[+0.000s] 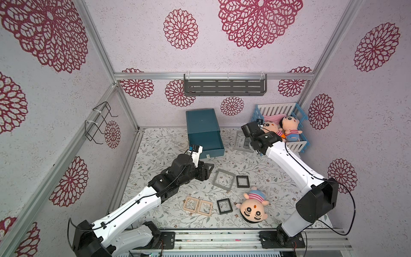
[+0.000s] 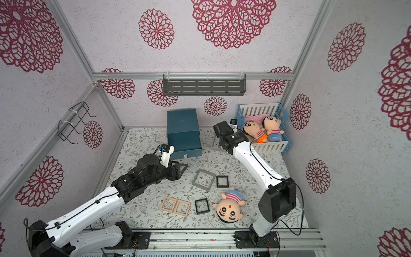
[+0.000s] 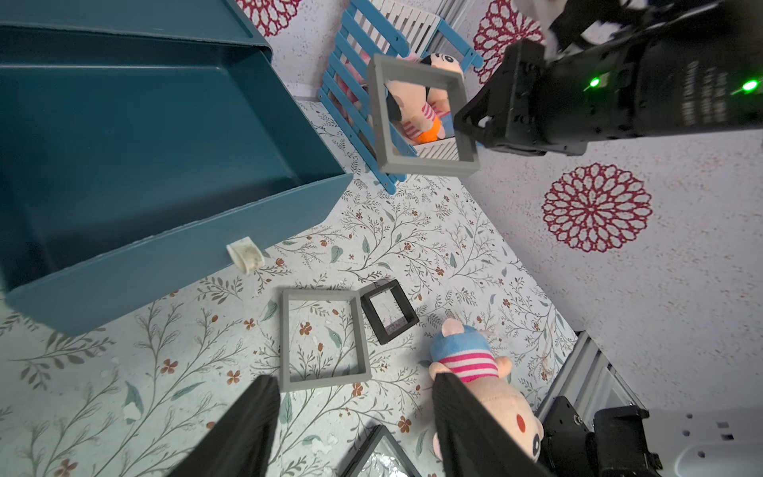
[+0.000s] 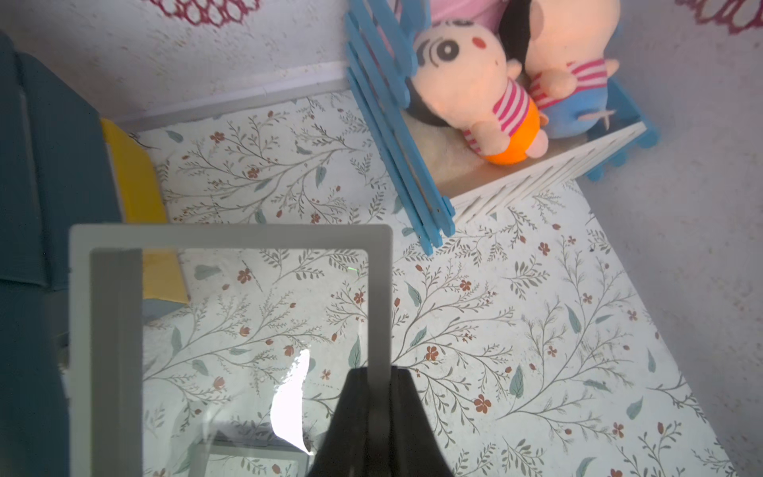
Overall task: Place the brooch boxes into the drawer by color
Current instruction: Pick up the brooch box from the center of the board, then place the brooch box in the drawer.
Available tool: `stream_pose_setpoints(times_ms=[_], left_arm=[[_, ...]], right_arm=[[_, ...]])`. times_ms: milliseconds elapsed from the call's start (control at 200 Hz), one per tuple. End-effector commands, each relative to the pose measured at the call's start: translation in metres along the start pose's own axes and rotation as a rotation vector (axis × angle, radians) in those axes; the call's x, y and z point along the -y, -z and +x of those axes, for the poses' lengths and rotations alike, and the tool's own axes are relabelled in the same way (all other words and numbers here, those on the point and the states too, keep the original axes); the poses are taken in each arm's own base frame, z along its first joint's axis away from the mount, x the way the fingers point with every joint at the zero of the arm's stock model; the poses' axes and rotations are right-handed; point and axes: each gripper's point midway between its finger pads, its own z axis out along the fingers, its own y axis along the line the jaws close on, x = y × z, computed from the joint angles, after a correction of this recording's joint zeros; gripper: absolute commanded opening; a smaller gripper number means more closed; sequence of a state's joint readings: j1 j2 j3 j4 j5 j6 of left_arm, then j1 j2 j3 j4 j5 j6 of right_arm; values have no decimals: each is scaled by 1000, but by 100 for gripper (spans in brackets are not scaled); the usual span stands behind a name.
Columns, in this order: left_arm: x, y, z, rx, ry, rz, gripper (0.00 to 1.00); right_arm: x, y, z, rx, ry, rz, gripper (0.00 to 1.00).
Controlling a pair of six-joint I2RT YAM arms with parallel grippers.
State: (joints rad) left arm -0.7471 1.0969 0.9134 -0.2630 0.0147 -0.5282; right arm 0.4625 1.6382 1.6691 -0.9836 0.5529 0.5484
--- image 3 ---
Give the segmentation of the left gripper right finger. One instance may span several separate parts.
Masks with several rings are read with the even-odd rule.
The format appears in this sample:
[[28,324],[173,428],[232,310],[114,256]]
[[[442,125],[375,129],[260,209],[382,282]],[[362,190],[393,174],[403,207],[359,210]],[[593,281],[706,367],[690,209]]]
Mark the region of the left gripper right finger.
[[447,476],[548,476],[452,374],[436,377],[433,405]]

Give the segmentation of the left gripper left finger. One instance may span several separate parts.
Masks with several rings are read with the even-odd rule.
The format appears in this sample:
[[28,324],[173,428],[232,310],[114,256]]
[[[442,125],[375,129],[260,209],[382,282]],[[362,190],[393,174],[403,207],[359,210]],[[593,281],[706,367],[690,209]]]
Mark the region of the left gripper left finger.
[[278,380],[259,376],[172,476],[264,476],[280,409]]

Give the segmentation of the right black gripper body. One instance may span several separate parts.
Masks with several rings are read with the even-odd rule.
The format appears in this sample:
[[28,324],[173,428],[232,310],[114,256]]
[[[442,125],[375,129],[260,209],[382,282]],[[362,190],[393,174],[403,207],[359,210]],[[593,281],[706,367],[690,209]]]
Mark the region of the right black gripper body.
[[502,65],[453,116],[487,149],[580,156],[588,144],[632,135],[632,65],[625,41],[548,62],[538,42],[510,45]]

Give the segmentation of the teal drawer cabinet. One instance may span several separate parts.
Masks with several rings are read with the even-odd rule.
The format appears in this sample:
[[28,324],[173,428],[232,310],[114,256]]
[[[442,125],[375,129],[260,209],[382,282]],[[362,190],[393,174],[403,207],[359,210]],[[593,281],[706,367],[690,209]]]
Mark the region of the teal drawer cabinet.
[[351,183],[232,1],[1,5],[1,285],[95,330],[321,222]]

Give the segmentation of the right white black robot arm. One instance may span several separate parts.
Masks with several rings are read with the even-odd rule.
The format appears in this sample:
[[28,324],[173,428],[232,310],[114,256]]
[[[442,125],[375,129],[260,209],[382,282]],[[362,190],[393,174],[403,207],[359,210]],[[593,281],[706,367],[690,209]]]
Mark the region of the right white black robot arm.
[[[467,105],[458,132],[497,151],[568,156],[604,140],[762,125],[758,1],[570,1],[538,42],[510,45]],[[758,476],[760,409],[602,409],[582,423],[566,397],[544,420],[540,470],[550,476]]]

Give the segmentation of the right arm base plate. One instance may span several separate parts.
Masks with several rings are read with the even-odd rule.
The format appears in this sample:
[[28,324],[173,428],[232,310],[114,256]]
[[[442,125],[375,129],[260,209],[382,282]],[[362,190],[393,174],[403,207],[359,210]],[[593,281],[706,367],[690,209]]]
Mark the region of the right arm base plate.
[[649,411],[628,405],[602,409],[586,427],[566,397],[557,397],[544,420],[540,463],[554,476],[658,476],[662,461],[647,447]]

